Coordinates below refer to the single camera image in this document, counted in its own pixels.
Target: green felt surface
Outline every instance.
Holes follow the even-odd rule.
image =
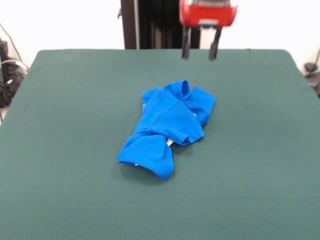
[[[320,101],[282,50],[41,51],[0,127],[1,240],[319,240]],[[167,181],[117,162],[144,90],[216,96]]]

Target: blue shirt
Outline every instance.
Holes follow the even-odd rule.
[[[186,80],[145,91],[141,119],[118,154],[118,162],[139,165],[167,179],[175,166],[166,140],[184,146],[202,138],[202,126],[209,121],[215,100],[199,87],[191,92]]]

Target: white backdrop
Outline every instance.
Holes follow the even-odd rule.
[[[320,47],[320,1],[238,2],[234,24],[222,31],[221,48],[285,49],[301,70],[314,61]],[[0,22],[30,66],[42,49],[123,49],[120,6],[120,0],[2,0],[7,11],[1,11]],[[201,48],[209,48],[213,36],[213,30],[204,30]],[[7,39],[1,30],[0,37]]]

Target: robotic arm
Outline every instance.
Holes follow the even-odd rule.
[[[237,6],[230,0],[180,0],[179,16],[183,26],[182,58],[189,58],[190,29],[214,28],[214,40],[210,46],[209,60],[217,58],[222,28],[231,26],[237,14]]]

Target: black metal frame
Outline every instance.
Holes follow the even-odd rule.
[[[183,40],[183,27],[179,21],[179,0],[161,0],[158,2],[162,9],[160,21],[154,21],[154,12],[150,8],[150,0],[137,0],[139,20],[140,49],[180,49]],[[174,16],[166,18],[168,5],[176,5]],[[134,0],[121,0],[122,24],[125,49],[136,49],[136,18]],[[193,28],[190,34],[190,48],[200,47],[201,32]]]
[[[136,20],[134,0],[121,0],[121,15],[125,49],[136,49]]]

